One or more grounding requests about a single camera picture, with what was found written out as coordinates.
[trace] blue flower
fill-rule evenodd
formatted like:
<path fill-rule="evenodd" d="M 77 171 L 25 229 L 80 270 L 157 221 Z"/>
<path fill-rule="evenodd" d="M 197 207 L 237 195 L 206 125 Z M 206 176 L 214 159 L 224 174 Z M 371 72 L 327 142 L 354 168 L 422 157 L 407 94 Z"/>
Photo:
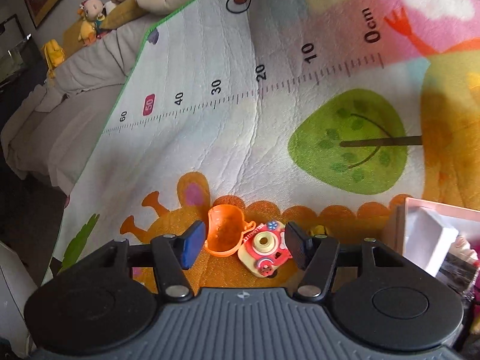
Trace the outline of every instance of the blue flower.
<path fill-rule="evenodd" d="M 278 223 L 276 221 L 271 221 L 267 223 L 268 230 L 275 230 L 278 227 Z"/>

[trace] yellow backpack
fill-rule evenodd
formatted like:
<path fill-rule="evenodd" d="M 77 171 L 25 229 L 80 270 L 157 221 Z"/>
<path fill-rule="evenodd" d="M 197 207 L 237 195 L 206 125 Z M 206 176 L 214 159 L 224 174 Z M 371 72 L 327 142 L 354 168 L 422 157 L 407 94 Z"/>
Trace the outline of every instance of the yellow backpack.
<path fill-rule="evenodd" d="M 55 39 L 49 40 L 43 45 L 46 64 L 49 66 L 49 77 L 54 78 L 54 68 L 58 67 L 65 60 L 65 53 Z"/>

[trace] metal screw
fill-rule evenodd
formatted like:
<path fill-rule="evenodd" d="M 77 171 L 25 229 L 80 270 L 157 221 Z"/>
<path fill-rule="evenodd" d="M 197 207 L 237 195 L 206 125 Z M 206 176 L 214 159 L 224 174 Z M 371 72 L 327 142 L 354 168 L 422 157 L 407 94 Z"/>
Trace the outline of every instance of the metal screw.
<path fill-rule="evenodd" d="M 301 286 L 297 292 L 306 298 L 316 298 L 322 293 L 322 290 L 316 286 Z"/>
<path fill-rule="evenodd" d="M 190 290 L 186 286 L 170 286 L 165 293 L 171 298 L 184 298 L 189 294 Z"/>

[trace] orange plastic container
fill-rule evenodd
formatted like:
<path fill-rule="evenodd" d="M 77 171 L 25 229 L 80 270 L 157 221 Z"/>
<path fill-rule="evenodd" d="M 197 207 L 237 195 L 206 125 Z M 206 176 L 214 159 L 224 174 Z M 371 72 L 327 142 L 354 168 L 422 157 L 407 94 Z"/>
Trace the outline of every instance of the orange plastic container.
<path fill-rule="evenodd" d="M 256 223 L 245 221 L 243 211 L 231 204 L 219 204 L 208 211 L 208 235 L 204 248 L 216 257 L 229 257 L 242 244 Z"/>

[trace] floor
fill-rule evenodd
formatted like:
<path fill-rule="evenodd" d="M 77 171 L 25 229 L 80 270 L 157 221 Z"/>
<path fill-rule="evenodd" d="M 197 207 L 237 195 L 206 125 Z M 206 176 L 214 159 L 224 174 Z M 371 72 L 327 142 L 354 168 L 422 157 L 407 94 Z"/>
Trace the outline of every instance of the floor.
<path fill-rule="evenodd" d="M 57 242 L 66 196 L 31 176 L 20 180 L 2 170 L 0 240 L 17 252 L 40 285 Z"/>

